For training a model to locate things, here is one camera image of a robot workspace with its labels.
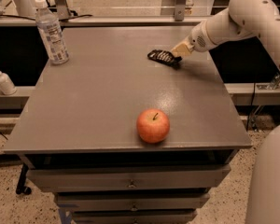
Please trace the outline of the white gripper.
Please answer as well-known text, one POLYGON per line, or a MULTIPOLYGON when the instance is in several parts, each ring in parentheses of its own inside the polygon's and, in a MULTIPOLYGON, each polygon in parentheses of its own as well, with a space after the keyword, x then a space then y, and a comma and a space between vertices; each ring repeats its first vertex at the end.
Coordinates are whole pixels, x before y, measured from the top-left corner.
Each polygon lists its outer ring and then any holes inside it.
POLYGON ((202 21, 191 30, 190 38, 186 37, 175 45, 171 49, 171 53, 175 57, 186 57, 190 56, 194 50, 205 52, 216 46, 207 33, 206 22, 202 21))

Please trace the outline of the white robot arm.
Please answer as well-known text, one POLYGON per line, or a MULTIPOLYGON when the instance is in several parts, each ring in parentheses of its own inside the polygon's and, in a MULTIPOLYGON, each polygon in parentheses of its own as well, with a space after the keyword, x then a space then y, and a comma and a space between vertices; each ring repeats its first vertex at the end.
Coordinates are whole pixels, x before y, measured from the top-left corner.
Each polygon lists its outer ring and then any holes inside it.
MULTIPOLYGON (((272 0, 230 0, 172 49, 175 56, 204 52, 227 41, 256 37, 280 73, 280 13, 272 0)), ((280 125, 265 138, 250 182, 245 224, 280 224, 280 125)))

